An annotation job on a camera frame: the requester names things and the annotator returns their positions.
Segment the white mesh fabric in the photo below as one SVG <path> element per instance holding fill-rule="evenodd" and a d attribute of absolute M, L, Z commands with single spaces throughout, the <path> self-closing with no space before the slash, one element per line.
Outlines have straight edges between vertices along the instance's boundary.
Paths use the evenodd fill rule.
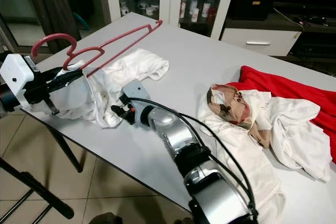
<path fill-rule="evenodd" d="M 272 165 L 262 152 L 262 147 L 248 135 L 248 131 L 232 126 L 214 114 L 208 108 L 205 97 L 201 101 L 198 119 L 218 135 L 246 173 L 259 212 L 258 222 L 260 224 L 279 223 L 285 205 L 285 196 L 280 189 L 280 180 L 274 175 Z M 238 168 L 219 144 L 217 144 L 217 158 L 243 180 Z M 245 192 L 240 187 L 238 190 L 248 202 Z"/>

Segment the curtain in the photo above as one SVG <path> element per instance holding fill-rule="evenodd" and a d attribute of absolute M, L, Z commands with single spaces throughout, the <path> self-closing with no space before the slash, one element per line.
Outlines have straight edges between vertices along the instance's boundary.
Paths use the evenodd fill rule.
<path fill-rule="evenodd" d="M 76 40 L 81 39 L 68 0 L 31 1 L 45 35 L 66 33 L 73 36 Z M 48 42 L 48 47 L 53 54 L 69 45 L 69 42 L 62 39 Z"/>

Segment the bottle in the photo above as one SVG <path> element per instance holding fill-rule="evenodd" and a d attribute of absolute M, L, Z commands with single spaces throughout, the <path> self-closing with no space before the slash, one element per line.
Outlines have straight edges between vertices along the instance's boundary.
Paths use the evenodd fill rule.
<path fill-rule="evenodd" d="M 138 2 L 138 8 L 139 8 L 139 9 L 145 10 L 146 7 L 147 7 L 147 3 L 146 3 L 145 0 L 140 0 L 140 1 Z"/>
<path fill-rule="evenodd" d="M 152 7 L 154 10 L 159 10 L 160 5 L 159 5 L 158 3 L 154 3 L 154 4 L 151 4 L 151 7 Z"/>
<path fill-rule="evenodd" d="M 210 3 L 204 3 L 203 4 L 203 10 L 202 10 L 202 17 L 203 18 L 206 18 L 208 16 L 209 8 L 210 8 Z"/>
<path fill-rule="evenodd" d="M 135 1 L 127 0 L 127 7 L 130 10 L 130 12 L 135 12 Z"/>
<path fill-rule="evenodd" d="M 153 7 L 147 7 L 146 8 L 146 14 L 148 16 L 153 16 L 153 13 L 154 13 L 154 8 Z"/>
<path fill-rule="evenodd" d="M 126 6 L 126 0 L 120 0 L 120 7 Z"/>
<path fill-rule="evenodd" d="M 191 16 L 191 22 L 197 22 L 198 11 L 199 11 L 198 8 L 193 9 L 193 15 Z"/>
<path fill-rule="evenodd" d="M 190 6 L 189 6 L 189 14 L 193 15 L 193 9 L 197 8 L 197 0 L 191 0 Z"/>
<path fill-rule="evenodd" d="M 122 6 L 120 7 L 120 11 L 121 11 L 121 16 L 126 15 L 127 13 L 129 13 L 130 11 L 128 10 L 127 6 Z"/>
<path fill-rule="evenodd" d="M 216 9 L 216 7 L 210 7 L 210 8 L 209 8 L 208 18 L 207 18 L 207 22 L 208 22 L 209 24 L 212 24 L 213 22 L 215 22 L 215 19 L 216 19 L 216 13 L 217 13 L 217 9 Z"/>
<path fill-rule="evenodd" d="M 185 2 L 182 2 L 180 7 L 180 18 L 184 18 L 184 12 L 185 12 Z"/>

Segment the brown plaid fabric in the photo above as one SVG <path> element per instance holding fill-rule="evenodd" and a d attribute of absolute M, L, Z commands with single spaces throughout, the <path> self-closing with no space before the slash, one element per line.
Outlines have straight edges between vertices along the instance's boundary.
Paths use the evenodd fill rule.
<path fill-rule="evenodd" d="M 223 104 L 215 102 L 214 93 L 221 92 Z M 258 124 L 253 123 L 251 110 L 243 96 L 235 87 L 229 85 L 211 86 L 207 93 L 209 108 L 224 121 L 249 130 L 249 134 L 264 148 L 269 147 L 271 131 L 259 130 Z"/>

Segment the black metal leg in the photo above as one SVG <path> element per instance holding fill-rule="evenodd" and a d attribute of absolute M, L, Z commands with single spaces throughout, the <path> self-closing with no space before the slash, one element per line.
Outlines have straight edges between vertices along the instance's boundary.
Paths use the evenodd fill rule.
<path fill-rule="evenodd" d="M 59 134 L 57 131 L 55 131 L 54 129 L 52 129 L 50 127 L 47 127 L 47 128 L 50 131 L 50 133 L 52 134 L 52 136 L 54 137 L 54 139 L 57 141 L 59 146 L 62 148 L 64 153 L 67 155 L 68 159 L 71 161 L 71 163 L 73 164 L 75 169 L 79 173 L 81 173 L 83 171 L 83 166 L 77 161 L 75 155 L 72 153 L 69 145 L 67 144 L 67 142 L 65 141 L 63 136 L 61 134 Z"/>
<path fill-rule="evenodd" d="M 3 168 L 9 174 L 20 180 L 22 183 L 30 187 L 36 193 L 38 193 L 45 201 L 59 211 L 64 217 L 71 219 L 74 216 L 74 212 L 71 207 L 63 203 L 59 198 L 52 194 L 47 188 L 45 188 L 39 181 L 37 181 L 28 172 L 19 172 L 9 163 L 0 158 L 0 168 Z"/>
<path fill-rule="evenodd" d="M 49 210 L 52 208 L 51 205 L 47 206 L 41 213 L 40 215 L 33 221 L 32 224 L 38 224 L 42 219 L 43 217 L 49 212 Z"/>
<path fill-rule="evenodd" d="M 5 213 L 1 218 L 0 218 L 0 224 L 3 224 L 5 222 L 5 220 L 8 219 L 9 216 L 12 215 L 12 213 L 15 212 L 15 210 L 21 206 L 21 204 L 23 202 L 25 202 L 25 200 L 34 192 L 34 190 L 30 189 L 21 199 L 19 199 L 17 201 L 17 203 L 15 203 L 14 206 L 12 206 L 12 208 L 7 212 Z"/>

